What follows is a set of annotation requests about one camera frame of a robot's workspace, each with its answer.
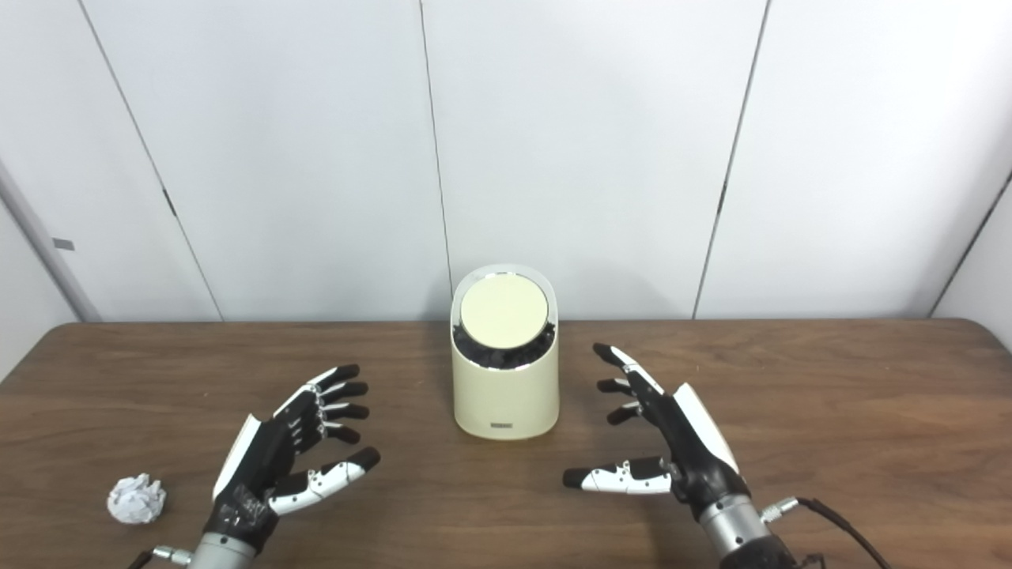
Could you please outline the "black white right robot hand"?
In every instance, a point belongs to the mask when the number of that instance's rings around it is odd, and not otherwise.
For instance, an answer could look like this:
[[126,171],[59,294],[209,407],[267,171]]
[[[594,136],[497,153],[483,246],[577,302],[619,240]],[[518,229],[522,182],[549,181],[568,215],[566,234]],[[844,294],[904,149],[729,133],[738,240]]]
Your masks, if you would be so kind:
[[566,469],[561,482],[583,492],[625,495],[670,493],[687,505],[694,518],[720,500],[751,495],[723,433],[689,384],[666,392],[642,364],[617,346],[595,343],[600,360],[621,370],[622,377],[600,379],[601,393],[621,393],[630,402],[605,418],[612,426],[643,418],[661,433],[666,456],[629,458],[601,467]]

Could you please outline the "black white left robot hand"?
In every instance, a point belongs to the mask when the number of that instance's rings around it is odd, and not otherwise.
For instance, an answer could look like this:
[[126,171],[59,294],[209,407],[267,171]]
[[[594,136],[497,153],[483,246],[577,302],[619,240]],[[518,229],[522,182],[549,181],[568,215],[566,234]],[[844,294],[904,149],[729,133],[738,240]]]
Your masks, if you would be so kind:
[[294,471],[294,462],[326,439],[357,444],[361,435],[342,419],[365,419],[368,407],[359,367],[333,367],[296,388],[266,420],[250,414],[228,452],[212,491],[212,511],[191,568],[249,567],[264,550],[282,516],[328,499],[380,464],[380,451],[364,448],[338,462]]

